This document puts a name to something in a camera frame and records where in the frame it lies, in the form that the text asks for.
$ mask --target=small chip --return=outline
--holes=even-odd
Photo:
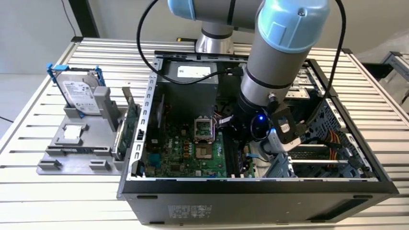
[[[180,171],[180,165],[170,165],[170,171]]]
[[[197,159],[212,159],[213,158],[212,145],[209,144],[196,145],[196,158]]]

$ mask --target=gray floor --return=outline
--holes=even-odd
[[[0,74],[0,116],[14,120],[45,74]],[[0,119],[0,138],[12,123]]]

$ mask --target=motherboard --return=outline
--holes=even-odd
[[[198,130],[193,124],[168,123],[164,126],[162,145],[148,153],[146,177],[228,177],[222,133],[214,133],[210,143],[194,141],[194,133],[209,134],[208,128],[208,124],[198,124]],[[242,176],[254,177],[252,160]]]

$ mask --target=hard drive label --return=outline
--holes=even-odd
[[[98,115],[100,110],[89,85],[84,82],[68,80],[64,81],[62,84],[76,109],[88,115]]]

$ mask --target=light blue joint cap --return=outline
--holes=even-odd
[[[193,0],[168,0],[168,6],[176,16],[196,20]]]
[[[285,53],[301,53],[318,41],[330,8],[327,0],[266,0],[257,26],[265,42]]]

